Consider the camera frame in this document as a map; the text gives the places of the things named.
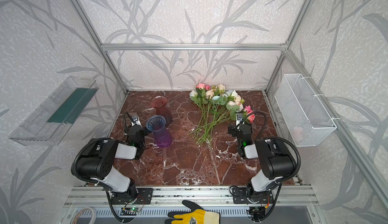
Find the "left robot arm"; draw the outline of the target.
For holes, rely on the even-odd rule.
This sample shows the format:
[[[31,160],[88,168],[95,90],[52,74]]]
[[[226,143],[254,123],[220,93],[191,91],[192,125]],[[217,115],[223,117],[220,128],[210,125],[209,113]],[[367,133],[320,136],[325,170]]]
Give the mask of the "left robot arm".
[[[134,180],[114,167],[115,159],[138,160],[145,151],[150,131],[133,125],[125,131],[126,140],[93,138],[76,155],[71,173],[78,179],[100,185],[124,202],[138,197]]]

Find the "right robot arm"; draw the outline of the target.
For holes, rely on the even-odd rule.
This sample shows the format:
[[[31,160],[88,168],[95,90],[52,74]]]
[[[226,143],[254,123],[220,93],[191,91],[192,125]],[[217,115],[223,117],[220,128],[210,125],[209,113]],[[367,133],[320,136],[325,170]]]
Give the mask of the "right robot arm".
[[[250,125],[229,126],[228,134],[238,140],[238,153],[246,159],[259,159],[260,171],[245,188],[232,186],[234,204],[274,203],[272,190],[292,179],[300,170],[301,156],[297,147],[281,137],[252,141]]]

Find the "purple glass vase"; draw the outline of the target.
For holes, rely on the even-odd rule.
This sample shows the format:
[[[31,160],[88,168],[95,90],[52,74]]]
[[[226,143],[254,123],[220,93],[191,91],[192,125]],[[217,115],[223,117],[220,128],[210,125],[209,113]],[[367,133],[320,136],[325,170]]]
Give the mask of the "purple glass vase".
[[[146,128],[153,134],[154,142],[159,148],[167,148],[173,142],[173,138],[166,129],[166,120],[161,115],[150,117],[146,122]]]

